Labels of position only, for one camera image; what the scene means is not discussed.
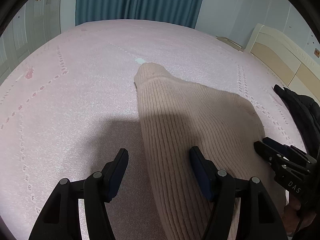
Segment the person's right hand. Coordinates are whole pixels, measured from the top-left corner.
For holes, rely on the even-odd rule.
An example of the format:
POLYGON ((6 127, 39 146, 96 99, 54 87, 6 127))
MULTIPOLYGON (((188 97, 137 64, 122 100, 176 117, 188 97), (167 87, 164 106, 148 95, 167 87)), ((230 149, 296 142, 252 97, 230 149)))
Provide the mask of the person's right hand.
MULTIPOLYGON (((297 231, 297 226, 300 222, 300 217, 298 215, 300 208, 301 204, 299 200, 292 194, 289 194, 289 203, 284 207, 283 214, 281 215, 281 220, 288 236, 293 235, 297 231)), ((309 226, 315 218, 315 213, 306 215, 300 224, 299 229, 309 226)))

